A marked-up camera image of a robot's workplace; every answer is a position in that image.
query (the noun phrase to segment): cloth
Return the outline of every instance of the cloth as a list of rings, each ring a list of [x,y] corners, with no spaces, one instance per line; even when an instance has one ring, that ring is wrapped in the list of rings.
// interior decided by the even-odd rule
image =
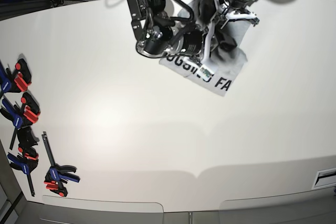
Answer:
[[[189,5],[193,8],[195,12],[195,17],[197,17],[197,23],[205,26],[204,16],[208,16],[209,19],[209,6],[211,6],[212,0],[194,0]],[[182,10],[179,16],[188,17],[188,13]],[[247,62],[245,53],[239,48],[243,37],[250,26],[248,21],[237,21],[229,22],[223,31],[226,34],[233,37],[237,42],[237,48],[231,52],[225,52],[219,47],[215,49],[211,54],[211,59],[218,64],[218,70],[208,81],[203,80],[199,75],[196,74],[197,69],[183,62],[182,57],[174,56],[163,58],[160,60],[160,64],[166,66],[173,70],[174,72],[180,74],[181,76],[191,80],[192,82],[200,85],[201,87],[208,89],[218,95],[224,96],[229,90],[233,81],[239,75],[243,65]]]

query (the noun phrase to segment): metal bar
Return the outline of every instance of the metal bar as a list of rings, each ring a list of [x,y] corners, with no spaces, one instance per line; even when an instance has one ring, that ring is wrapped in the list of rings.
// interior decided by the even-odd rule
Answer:
[[[0,224],[5,224],[6,220],[8,219],[8,217],[13,212],[14,208],[20,202],[22,196],[23,196],[23,192],[21,191],[21,193],[16,197],[16,199],[14,200],[13,204],[11,205],[11,207],[9,208],[9,210],[7,211],[7,213],[3,216],[2,220],[0,221]]]
[[[25,107],[26,106],[24,104],[22,104],[21,109],[20,109],[20,115],[22,115],[25,112]],[[12,136],[11,144],[9,146],[10,150],[13,150],[13,146],[14,146],[14,142],[15,142],[15,139],[16,139],[17,131],[18,131],[18,129],[15,128],[13,136]]]
[[[62,181],[57,181],[57,184],[58,184],[58,189],[59,190],[64,190],[64,185],[63,185]]]
[[[51,8],[49,0],[33,0],[20,3],[0,4],[0,20]]]
[[[28,179],[28,185],[29,185],[30,193],[31,193],[31,195],[33,197],[35,197],[35,191],[34,191],[34,187],[33,187],[33,181],[31,180],[30,174],[27,174],[27,179]]]
[[[49,141],[48,141],[48,137],[47,137],[47,132],[43,131],[42,139],[43,139],[44,146],[46,147],[46,150],[47,150],[47,154],[48,154],[48,157],[49,157],[49,160],[50,160],[50,164],[51,164],[51,166],[55,166],[55,160],[54,160],[54,157],[52,155],[53,153],[51,152],[51,149],[50,149],[50,145],[49,145]]]
[[[193,224],[193,212],[189,212],[189,224]]]
[[[132,24],[134,36],[136,40],[139,41],[143,34],[143,29],[142,29],[142,25],[140,21],[144,20],[145,16],[141,13],[137,0],[127,0],[127,3],[130,9],[130,12],[131,12],[131,16],[132,16],[131,24]]]

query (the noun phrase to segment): white surface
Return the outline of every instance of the white surface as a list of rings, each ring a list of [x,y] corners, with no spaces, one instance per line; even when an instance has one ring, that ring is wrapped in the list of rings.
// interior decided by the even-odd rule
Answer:
[[[251,10],[261,21],[241,46],[249,62],[224,98],[137,55],[126,0],[0,22],[2,63],[23,53],[33,74],[35,135],[46,131],[56,162],[78,169],[68,198],[216,210],[308,191],[317,171],[334,167],[336,1],[259,0]],[[0,118],[5,150],[13,129]],[[55,194],[43,184],[42,141],[36,150],[35,198],[14,173],[27,200],[42,202]]]
[[[142,212],[142,213],[163,213],[163,207],[158,203],[145,202],[111,202],[97,200],[82,200],[61,198],[58,196],[43,196],[43,202],[47,205],[79,208],[107,212]]]
[[[274,197],[263,197],[255,199],[238,199],[227,200],[220,206],[220,210],[250,209],[250,208],[266,208],[274,206],[284,207],[287,204],[302,203],[304,201],[315,200],[318,198],[331,198],[333,188],[325,188],[322,190],[312,190],[304,193],[280,195]]]

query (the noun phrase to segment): black letter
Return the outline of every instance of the black letter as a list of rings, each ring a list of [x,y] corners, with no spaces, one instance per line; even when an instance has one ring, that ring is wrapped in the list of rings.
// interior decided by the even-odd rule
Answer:
[[[173,61],[175,59],[175,56],[170,56],[170,57],[167,57],[166,59],[167,61]]]
[[[219,84],[223,84],[222,81],[227,81],[226,79],[224,79],[223,77],[221,77],[219,79],[219,81],[216,83],[215,87],[217,87]]]
[[[230,85],[231,85],[231,82],[232,82],[232,81],[230,81],[230,80],[227,81],[227,83],[225,83],[225,85],[224,85],[221,89],[224,89],[224,88],[225,88],[226,91],[227,91],[227,90],[229,89]]]
[[[187,64],[187,63],[183,65],[183,68],[184,68],[185,70],[189,70],[190,67],[191,67],[191,66],[190,66],[189,64]]]
[[[178,56],[177,58],[176,58],[176,60],[175,60],[175,65],[177,65],[177,66],[180,66],[180,65],[182,65],[182,63],[183,63],[183,60],[181,60],[181,62],[179,62],[179,63],[177,63],[177,61],[180,59],[180,56]]]
[[[206,81],[206,80],[204,80],[204,79],[203,79],[203,81],[205,81],[205,82],[210,82],[210,81],[211,81],[211,79],[212,79],[212,77],[210,77],[210,79],[209,79],[208,81]]]

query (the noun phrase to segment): red clamp jaw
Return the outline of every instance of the red clamp jaw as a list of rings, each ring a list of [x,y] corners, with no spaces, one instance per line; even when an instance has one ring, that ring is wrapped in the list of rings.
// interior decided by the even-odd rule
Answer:
[[[28,86],[31,84],[31,82],[30,83],[25,82],[25,80],[23,79],[23,75],[20,72],[15,77],[14,82],[16,83],[17,87],[21,90],[21,92],[27,91]]]
[[[46,188],[51,190],[53,193],[58,194],[61,197],[66,197],[68,195],[68,192],[66,190],[66,188],[64,188],[63,190],[60,190],[58,188],[58,185],[56,184],[56,181],[44,181],[44,184],[46,184]]]
[[[21,148],[21,147],[18,148],[18,151],[21,152],[21,153],[22,153],[22,156],[25,157],[25,158],[27,158],[27,159],[30,159],[30,160],[38,160],[38,153],[36,153],[36,156],[33,157],[33,156],[29,155],[27,152],[26,152],[25,154],[23,154],[23,153],[24,153],[24,150],[23,150],[23,148]]]
[[[36,123],[38,121],[38,116],[40,115],[40,112],[38,114],[34,114],[31,110],[29,106],[25,107],[25,112],[23,113],[23,115],[30,120],[32,123]]]

